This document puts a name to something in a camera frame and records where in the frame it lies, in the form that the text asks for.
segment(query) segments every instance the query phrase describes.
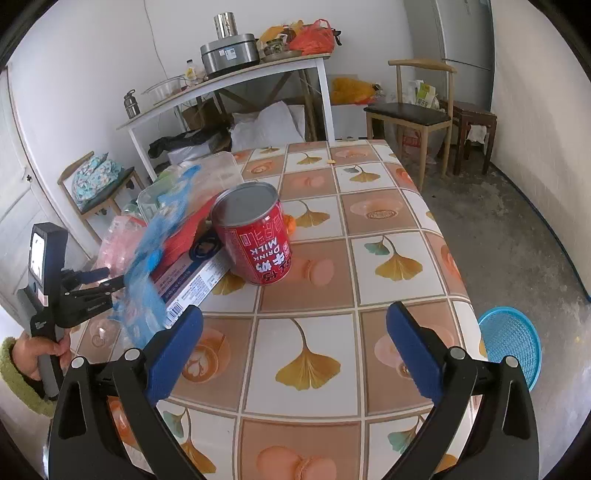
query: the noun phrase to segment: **pink plastic bag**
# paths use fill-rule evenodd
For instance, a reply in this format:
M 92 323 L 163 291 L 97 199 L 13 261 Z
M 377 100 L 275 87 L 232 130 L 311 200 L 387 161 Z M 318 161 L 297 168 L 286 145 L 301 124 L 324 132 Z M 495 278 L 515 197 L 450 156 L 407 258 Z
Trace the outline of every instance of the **pink plastic bag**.
M 326 28 L 322 26 L 322 22 L 326 23 Z M 290 50 L 301 50 L 302 55 L 332 53 L 335 49 L 335 37 L 328 21 L 321 18 L 304 27 L 288 46 Z
M 94 268 L 108 267 L 109 278 L 123 275 L 134 259 L 135 248 L 144 236 L 145 225 L 129 216 L 116 216 L 103 239 Z

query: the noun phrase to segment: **plastic bottle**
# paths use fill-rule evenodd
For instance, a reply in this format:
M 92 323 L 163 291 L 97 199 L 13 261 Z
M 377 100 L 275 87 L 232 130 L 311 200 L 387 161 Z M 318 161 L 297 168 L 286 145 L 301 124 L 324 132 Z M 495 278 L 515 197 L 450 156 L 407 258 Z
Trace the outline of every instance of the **plastic bottle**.
M 195 69 L 193 60 L 187 60 L 187 71 L 185 72 L 185 77 L 189 82 L 191 82 L 191 84 L 197 85 L 197 70 Z

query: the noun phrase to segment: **person's hand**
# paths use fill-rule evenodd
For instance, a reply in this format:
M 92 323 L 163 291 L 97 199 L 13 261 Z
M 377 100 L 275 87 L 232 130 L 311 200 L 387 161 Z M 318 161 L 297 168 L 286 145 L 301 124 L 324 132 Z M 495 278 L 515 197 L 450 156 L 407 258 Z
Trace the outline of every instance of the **person's hand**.
M 64 337 L 59 343 L 52 342 L 45 337 L 30 337 L 23 332 L 12 347 L 12 363 L 23 375 L 40 380 L 41 375 L 37 368 L 37 357 L 43 355 L 55 355 L 60 358 L 60 367 L 65 369 L 72 361 L 70 352 L 70 333 L 64 331 Z

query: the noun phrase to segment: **black bag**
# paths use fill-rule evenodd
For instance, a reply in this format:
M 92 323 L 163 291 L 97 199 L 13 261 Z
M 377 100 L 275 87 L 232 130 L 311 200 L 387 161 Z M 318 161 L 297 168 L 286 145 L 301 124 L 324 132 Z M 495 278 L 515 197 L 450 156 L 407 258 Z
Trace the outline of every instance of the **black bag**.
M 228 133 L 226 127 L 203 127 L 199 130 L 191 130 L 184 132 L 176 137 L 161 137 L 150 144 L 148 155 L 150 158 L 158 158 L 162 152 L 171 152 L 178 148 L 192 147 L 194 145 L 201 145 L 207 142 L 211 137 L 218 133 Z

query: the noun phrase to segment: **black chair seat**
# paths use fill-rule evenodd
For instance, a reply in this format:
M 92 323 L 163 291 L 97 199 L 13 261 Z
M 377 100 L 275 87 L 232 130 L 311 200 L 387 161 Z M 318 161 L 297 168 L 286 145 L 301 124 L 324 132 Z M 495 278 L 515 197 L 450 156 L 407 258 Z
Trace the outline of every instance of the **black chair seat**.
M 99 194 L 96 197 L 88 200 L 88 202 L 86 202 L 84 206 L 80 209 L 80 213 L 84 215 L 85 213 L 90 212 L 97 205 L 103 203 L 105 200 L 108 200 L 109 197 L 113 195 L 113 192 L 115 190 L 121 187 L 122 184 L 127 183 L 129 181 L 129 179 L 131 178 L 131 174 L 133 172 L 133 167 L 126 168 L 125 170 L 123 170 L 117 177 L 117 180 L 115 180 L 112 183 L 109 183 L 104 189 L 102 189 L 99 192 Z
M 375 103 L 368 105 L 364 110 L 377 115 L 399 118 L 414 124 L 424 125 L 425 127 L 447 122 L 450 119 L 448 114 L 444 112 L 418 105 L 411 105 L 410 103 Z

